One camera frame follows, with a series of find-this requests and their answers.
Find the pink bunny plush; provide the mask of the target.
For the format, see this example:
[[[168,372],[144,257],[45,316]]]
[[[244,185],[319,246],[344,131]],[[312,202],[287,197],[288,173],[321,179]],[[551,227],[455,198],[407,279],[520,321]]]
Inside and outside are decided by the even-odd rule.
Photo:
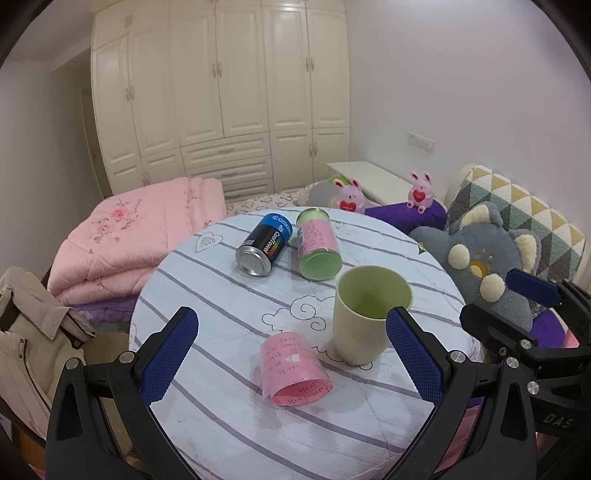
[[[416,209],[419,214],[424,214],[434,202],[431,176],[428,173],[419,175],[412,172],[411,177],[414,183],[408,193],[407,207]]]
[[[346,182],[335,179],[332,183],[339,190],[338,195],[332,201],[332,207],[353,213],[365,213],[367,199],[356,179],[350,179]]]

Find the white bedside table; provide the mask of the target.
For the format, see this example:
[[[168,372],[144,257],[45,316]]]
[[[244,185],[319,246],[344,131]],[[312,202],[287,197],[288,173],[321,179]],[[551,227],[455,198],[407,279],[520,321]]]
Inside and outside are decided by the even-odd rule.
[[[412,184],[405,179],[368,161],[335,162],[328,164],[332,174],[347,180],[355,179],[363,195],[379,205],[406,203]]]

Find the cream white wardrobe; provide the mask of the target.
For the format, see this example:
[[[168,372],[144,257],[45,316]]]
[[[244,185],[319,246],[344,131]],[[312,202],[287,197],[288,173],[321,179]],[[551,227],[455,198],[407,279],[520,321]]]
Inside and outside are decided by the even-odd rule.
[[[229,199],[349,159],[341,1],[96,1],[92,99],[110,187],[221,180]]]

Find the black blue can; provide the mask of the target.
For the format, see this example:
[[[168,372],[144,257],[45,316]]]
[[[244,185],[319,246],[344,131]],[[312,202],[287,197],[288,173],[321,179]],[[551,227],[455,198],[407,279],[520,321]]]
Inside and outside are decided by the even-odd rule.
[[[286,217],[278,213],[266,214],[236,250],[235,260],[245,273],[266,277],[284,247],[290,243],[291,236],[293,226]]]

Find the pink green labelled can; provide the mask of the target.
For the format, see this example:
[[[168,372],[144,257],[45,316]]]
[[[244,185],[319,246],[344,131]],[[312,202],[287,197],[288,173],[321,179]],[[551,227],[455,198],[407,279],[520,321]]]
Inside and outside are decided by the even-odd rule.
[[[342,269],[342,256],[332,230],[329,214],[320,208],[308,208],[297,217],[298,267],[311,281],[335,278]]]

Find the pink bunny plush left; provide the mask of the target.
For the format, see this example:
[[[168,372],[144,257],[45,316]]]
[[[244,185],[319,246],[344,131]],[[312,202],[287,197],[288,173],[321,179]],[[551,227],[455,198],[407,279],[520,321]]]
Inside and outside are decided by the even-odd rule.
[[[353,213],[365,213],[367,199],[356,179],[350,179],[346,182],[335,179],[332,183],[339,190],[338,195],[332,201],[332,207]]]

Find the purple pillow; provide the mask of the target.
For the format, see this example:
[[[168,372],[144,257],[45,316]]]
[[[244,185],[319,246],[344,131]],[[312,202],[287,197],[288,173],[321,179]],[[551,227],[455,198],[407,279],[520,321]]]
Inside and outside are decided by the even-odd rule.
[[[434,201],[423,214],[420,214],[417,208],[409,208],[406,203],[367,208],[365,214],[381,220],[407,235],[422,226],[443,230],[447,222],[447,212],[437,201]]]

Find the folded pink quilt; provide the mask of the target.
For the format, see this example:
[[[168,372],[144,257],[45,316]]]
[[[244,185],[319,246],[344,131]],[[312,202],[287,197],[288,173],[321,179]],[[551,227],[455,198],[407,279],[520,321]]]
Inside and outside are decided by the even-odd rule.
[[[102,201],[61,244],[48,291],[65,305],[138,294],[182,241],[226,217],[221,181],[181,177]]]

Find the beige jacket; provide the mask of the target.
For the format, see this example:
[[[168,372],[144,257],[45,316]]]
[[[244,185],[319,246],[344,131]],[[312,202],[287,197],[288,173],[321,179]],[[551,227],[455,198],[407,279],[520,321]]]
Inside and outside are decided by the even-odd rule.
[[[11,267],[1,276],[1,399],[41,439],[65,362],[84,361],[83,345],[96,336],[31,272]]]

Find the white wall socket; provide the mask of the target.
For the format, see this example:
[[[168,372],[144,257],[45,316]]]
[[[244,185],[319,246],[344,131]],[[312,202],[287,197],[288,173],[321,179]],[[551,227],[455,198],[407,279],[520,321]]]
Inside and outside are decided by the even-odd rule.
[[[407,135],[408,145],[432,154],[434,152],[435,142],[426,137],[409,133]]]

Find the heart patterned bed sheet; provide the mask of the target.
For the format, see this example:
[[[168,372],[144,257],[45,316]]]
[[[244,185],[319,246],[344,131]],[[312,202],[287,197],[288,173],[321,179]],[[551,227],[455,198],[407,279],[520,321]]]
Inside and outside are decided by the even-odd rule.
[[[301,206],[308,199],[310,189],[304,188],[290,192],[259,195],[249,199],[231,200],[226,204],[226,216],[238,216],[263,210]]]

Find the triangle patterned quilted cushion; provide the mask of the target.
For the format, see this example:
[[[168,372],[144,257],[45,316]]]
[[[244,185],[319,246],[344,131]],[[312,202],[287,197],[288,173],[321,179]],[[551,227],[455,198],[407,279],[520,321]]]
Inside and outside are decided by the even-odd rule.
[[[540,278],[585,285],[590,250],[583,232],[545,201],[484,165],[463,167],[449,185],[444,197],[448,223],[484,201],[497,205],[506,229],[527,229],[540,237]]]

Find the striped white tablecloth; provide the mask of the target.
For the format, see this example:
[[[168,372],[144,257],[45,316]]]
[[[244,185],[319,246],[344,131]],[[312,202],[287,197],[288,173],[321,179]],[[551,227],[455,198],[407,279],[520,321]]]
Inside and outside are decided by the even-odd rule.
[[[263,214],[230,217],[177,246],[140,293],[129,345],[183,307],[198,333],[151,408],[203,479],[378,479],[432,412],[396,351],[349,365],[332,349],[335,280],[308,280],[290,242],[269,275],[235,255]]]

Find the light green plastic cup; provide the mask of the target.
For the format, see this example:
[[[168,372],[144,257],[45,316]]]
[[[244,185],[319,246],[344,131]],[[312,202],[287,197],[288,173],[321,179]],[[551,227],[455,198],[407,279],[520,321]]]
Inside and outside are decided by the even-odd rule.
[[[335,285],[332,344],[346,363],[372,363],[388,347],[386,319],[396,307],[410,308],[413,292],[397,272],[359,266],[339,276]]]

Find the grey elephant plush toy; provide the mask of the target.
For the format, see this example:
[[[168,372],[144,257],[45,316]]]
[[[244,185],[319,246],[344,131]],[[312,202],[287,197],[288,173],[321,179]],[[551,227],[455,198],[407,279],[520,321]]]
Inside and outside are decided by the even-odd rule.
[[[529,301],[506,284],[513,269],[534,274],[541,257],[539,236],[527,229],[507,230],[499,208],[482,202],[447,230],[421,226],[410,237],[429,252],[452,278],[464,301],[532,329]]]

